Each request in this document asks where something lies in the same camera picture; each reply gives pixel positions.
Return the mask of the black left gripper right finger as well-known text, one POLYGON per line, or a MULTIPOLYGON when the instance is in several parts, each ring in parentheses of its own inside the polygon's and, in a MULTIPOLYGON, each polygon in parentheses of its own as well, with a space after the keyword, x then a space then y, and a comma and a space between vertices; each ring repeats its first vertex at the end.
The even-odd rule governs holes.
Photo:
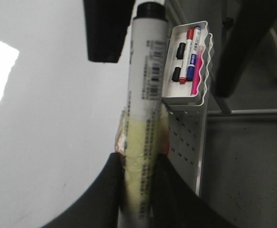
POLYGON ((158 155, 152 209, 156 228, 234 228, 184 182, 164 154, 158 155))

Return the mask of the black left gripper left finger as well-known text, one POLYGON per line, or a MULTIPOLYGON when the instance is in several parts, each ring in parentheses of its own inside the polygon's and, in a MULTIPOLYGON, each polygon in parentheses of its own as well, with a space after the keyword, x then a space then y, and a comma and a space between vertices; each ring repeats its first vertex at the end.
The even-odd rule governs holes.
POLYGON ((121 157, 109 155, 91 186, 45 228, 116 228, 121 203, 124 171, 121 157))

